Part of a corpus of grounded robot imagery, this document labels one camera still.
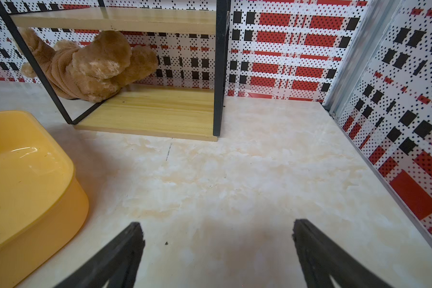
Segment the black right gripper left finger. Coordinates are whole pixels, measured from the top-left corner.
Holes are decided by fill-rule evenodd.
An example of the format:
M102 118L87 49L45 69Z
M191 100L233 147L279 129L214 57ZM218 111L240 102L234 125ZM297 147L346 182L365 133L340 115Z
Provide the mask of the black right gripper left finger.
M58 288L132 288L145 248L139 222L130 223Z

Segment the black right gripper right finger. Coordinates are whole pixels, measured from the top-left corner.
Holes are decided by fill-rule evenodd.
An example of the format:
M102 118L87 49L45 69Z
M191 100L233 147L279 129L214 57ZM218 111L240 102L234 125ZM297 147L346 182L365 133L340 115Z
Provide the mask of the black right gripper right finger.
M389 288L307 219L294 222L292 239L309 288Z

